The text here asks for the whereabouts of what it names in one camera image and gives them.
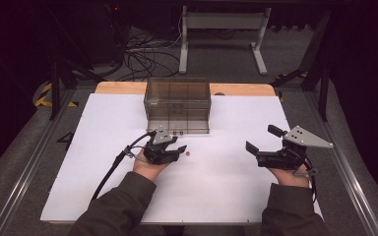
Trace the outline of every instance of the person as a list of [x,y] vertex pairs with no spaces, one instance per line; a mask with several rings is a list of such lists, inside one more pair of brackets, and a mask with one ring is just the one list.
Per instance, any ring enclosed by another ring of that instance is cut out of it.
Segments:
[[[70,229],[69,236],[129,235],[136,228],[156,190],[155,180],[169,164],[153,165],[136,159],[118,187],[94,200]],[[272,184],[262,213],[261,236],[331,235],[314,212],[309,179],[292,171],[269,169],[279,184]],[[305,171],[302,165],[298,171]]]

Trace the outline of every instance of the plastic storage box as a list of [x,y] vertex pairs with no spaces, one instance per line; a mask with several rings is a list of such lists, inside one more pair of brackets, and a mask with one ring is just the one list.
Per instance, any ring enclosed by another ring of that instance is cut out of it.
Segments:
[[148,131],[209,134],[210,83],[206,79],[149,78],[144,98]]

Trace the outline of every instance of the dark jacket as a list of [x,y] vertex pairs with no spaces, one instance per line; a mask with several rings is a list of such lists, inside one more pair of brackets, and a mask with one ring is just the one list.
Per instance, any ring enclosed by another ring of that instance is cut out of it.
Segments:
[[[155,189],[152,181],[128,172],[117,188],[91,203],[68,235],[128,235],[140,223]],[[263,211],[261,235],[326,236],[330,233],[314,212],[310,189],[273,184],[268,206]]]

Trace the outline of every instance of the aluminum rail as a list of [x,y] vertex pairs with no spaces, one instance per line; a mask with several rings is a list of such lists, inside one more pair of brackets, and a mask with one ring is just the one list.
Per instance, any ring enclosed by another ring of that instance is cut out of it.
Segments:
[[47,148],[48,141],[55,128],[57,127],[60,117],[68,106],[73,94],[73,90],[67,90],[66,94],[63,96],[60,111],[52,121],[49,121],[49,123],[45,127],[44,133],[39,139],[39,142],[35,147],[35,150],[33,151],[30,160],[26,165],[26,168],[24,169],[23,173],[12,189],[11,195],[0,213],[0,235],[4,235],[6,229],[8,228],[8,225],[11,223],[12,217],[17,211],[17,208],[20,205],[21,200],[23,199],[24,194],[26,193],[30,185],[30,182],[32,181],[32,177],[42,160],[42,157]]
[[339,149],[339,146],[336,144],[336,139],[334,138],[333,131],[330,124],[324,122],[321,119],[320,114],[318,113],[318,102],[312,92],[305,92],[305,98],[308,105],[311,107],[313,115],[318,120],[320,126],[322,127],[327,139],[334,144],[333,153],[334,153],[334,162],[339,170],[340,176],[343,179],[343,183],[346,186],[348,194],[351,198],[352,203],[357,210],[358,216],[366,230],[367,235],[378,236],[378,221],[376,216],[370,207],[370,204],[366,197],[364,196],[363,191],[361,190],[360,184],[355,178],[354,173],[352,172],[351,167],[348,164],[346,156]]

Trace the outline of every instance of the gray carpet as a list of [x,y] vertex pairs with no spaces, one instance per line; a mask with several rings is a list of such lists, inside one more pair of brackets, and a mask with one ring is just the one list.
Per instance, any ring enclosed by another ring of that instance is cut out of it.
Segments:
[[[186,75],[176,76],[202,77],[218,83],[266,84],[272,82],[276,75],[286,74],[297,68],[311,35],[312,32],[309,29],[302,31],[291,29],[280,32],[267,30],[262,54],[269,75],[260,76],[248,46],[250,38],[254,38],[255,32],[238,32],[233,39],[228,40],[218,39],[208,33],[196,33],[190,37],[188,72]],[[178,46],[163,51],[175,56],[179,55]],[[177,62],[169,57],[159,56],[156,59],[170,69],[178,68]],[[115,81],[128,73],[129,70],[122,67],[108,79]],[[155,76],[166,73],[167,70],[164,68],[158,68]],[[282,105],[287,121],[291,127],[300,125],[325,138],[318,119],[311,110],[312,107],[306,102],[305,94],[297,88],[301,81],[301,79],[295,79],[284,87],[277,88],[283,92]],[[80,105],[79,107],[68,107],[64,111],[53,136],[50,137],[42,161],[4,235],[65,235],[69,230],[70,225],[41,222],[39,217],[48,197],[48,190],[54,182],[66,154],[65,144],[59,144],[56,141],[68,132],[75,131],[89,94],[94,89],[95,83],[80,82],[72,98],[72,101],[79,101]],[[48,123],[50,112],[50,107],[39,107],[0,159],[0,211],[10,196],[18,177],[22,174],[24,166],[32,156]],[[336,140],[378,218],[378,187],[358,154],[333,85],[330,85],[327,115]],[[338,174],[332,153],[329,150],[310,148],[308,155],[320,170],[317,177],[318,201],[332,234],[336,236],[366,235],[343,180]],[[258,235],[258,230],[258,226],[244,227],[245,235]]]

